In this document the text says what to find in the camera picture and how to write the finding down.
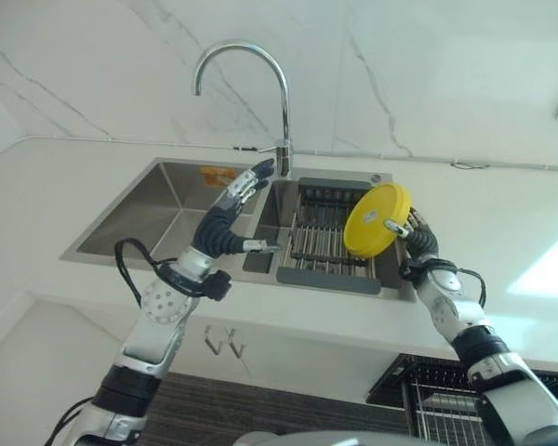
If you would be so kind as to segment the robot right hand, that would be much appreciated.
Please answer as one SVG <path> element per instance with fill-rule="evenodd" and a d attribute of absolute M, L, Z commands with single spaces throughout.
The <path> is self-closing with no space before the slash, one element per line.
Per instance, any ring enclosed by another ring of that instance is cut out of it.
<path fill-rule="evenodd" d="M 439 245 L 436 236 L 423 215 L 414 207 L 410 208 L 404 225 L 392 219 L 386 219 L 383 225 L 404 242 L 405 249 L 411 258 L 438 256 Z"/>

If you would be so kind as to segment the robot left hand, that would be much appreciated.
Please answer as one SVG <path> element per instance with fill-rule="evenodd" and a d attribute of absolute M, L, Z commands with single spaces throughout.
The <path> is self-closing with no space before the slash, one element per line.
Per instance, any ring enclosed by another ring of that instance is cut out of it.
<path fill-rule="evenodd" d="M 255 164 L 224 189 L 199 223 L 192 248 L 211 258 L 281 250 L 281 246 L 276 243 L 238 236 L 232 231 L 232 225 L 241 215 L 246 202 L 269 185 L 269 177 L 274 172 L 273 165 L 273 158 Z"/>

